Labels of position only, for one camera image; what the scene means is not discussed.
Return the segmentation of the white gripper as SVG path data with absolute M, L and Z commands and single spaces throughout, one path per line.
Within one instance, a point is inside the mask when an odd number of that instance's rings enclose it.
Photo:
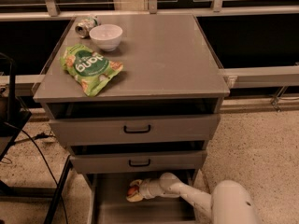
M 147 178 L 144 180 L 133 180 L 129 187 L 139 187 L 139 193 L 135 193 L 126 197 L 126 200 L 131 203 L 141 202 L 145 199 L 153 199 L 155 197 L 161 197 L 164 194 L 164 190 L 160 185 L 159 179 Z

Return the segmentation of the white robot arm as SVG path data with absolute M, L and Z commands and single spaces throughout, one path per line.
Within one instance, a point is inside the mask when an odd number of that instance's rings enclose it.
M 257 208 L 247 190 L 232 180 L 221 181 L 211 194 L 183 183 L 172 173 L 159 178 L 136 179 L 129 185 L 126 199 L 182 198 L 213 224 L 262 224 Z

